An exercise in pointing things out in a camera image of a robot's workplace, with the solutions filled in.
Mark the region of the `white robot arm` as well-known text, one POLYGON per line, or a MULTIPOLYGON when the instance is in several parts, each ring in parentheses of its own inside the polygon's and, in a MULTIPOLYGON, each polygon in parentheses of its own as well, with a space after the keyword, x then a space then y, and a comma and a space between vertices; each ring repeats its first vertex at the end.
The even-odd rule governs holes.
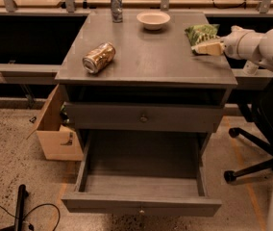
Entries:
MULTIPOLYGON (((253 30, 234 26, 228 36, 206 40, 194 45, 192 49, 199 54, 224 54, 232 59, 247 60, 273 72, 273 29, 266 33, 257 33, 253 30)), ((240 176, 260 170, 267 168, 273 170, 273 78, 261 95, 253 102, 251 118, 266 137, 265 141, 239 127, 230 129, 230 136, 233 138, 239 135, 245 137, 270 154, 272 158, 239 171, 226 171, 224 178, 228 183, 234 182, 240 176)), ((266 231, 273 231, 273 192, 269 205, 266 231)))

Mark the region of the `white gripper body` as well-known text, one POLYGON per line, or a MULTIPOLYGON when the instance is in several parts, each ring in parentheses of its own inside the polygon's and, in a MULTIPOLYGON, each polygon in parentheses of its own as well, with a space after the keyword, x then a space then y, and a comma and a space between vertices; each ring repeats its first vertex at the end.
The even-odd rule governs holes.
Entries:
POLYGON ((259 45, 263 33, 233 26, 228 36, 222 37, 224 53, 232 59, 258 62, 262 59, 259 45))

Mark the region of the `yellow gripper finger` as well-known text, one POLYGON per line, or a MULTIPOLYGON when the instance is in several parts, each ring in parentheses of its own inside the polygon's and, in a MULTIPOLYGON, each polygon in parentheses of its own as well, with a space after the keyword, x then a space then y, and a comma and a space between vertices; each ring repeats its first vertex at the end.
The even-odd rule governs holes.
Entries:
POLYGON ((194 50, 198 54, 220 56, 223 54, 224 45, 221 42, 207 42, 198 44, 194 47, 194 50))

